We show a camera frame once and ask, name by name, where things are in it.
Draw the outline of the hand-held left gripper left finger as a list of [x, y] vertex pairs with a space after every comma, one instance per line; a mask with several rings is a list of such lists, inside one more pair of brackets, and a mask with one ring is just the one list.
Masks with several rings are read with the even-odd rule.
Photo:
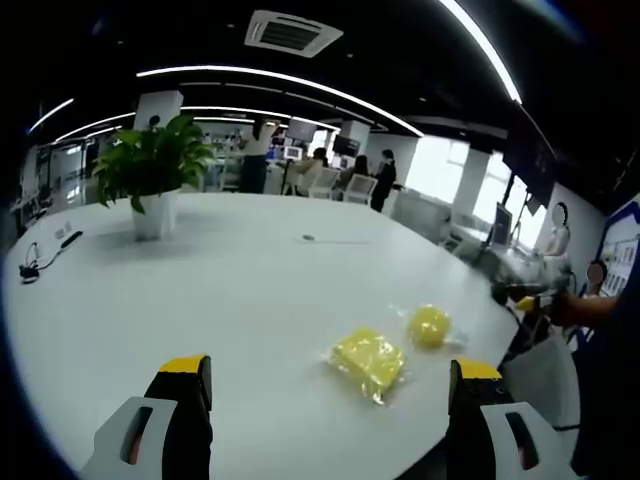
[[97, 430], [82, 479], [208, 479], [213, 428], [211, 358], [162, 365], [146, 392]]

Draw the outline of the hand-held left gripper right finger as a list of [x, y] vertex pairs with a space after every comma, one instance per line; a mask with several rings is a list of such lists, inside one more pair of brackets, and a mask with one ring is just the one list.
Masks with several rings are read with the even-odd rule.
[[526, 402], [517, 402], [492, 365], [451, 361], [449, 479], [573, 479], [558, 432]]

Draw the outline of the person's right hand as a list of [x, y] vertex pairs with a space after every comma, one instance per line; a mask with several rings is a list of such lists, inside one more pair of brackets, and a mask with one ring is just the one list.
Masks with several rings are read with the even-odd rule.
[[558, 292], [549, 307], [550, 322], [558, 327], [569, 328], [582, 324], [582, 298], [567, 291]]

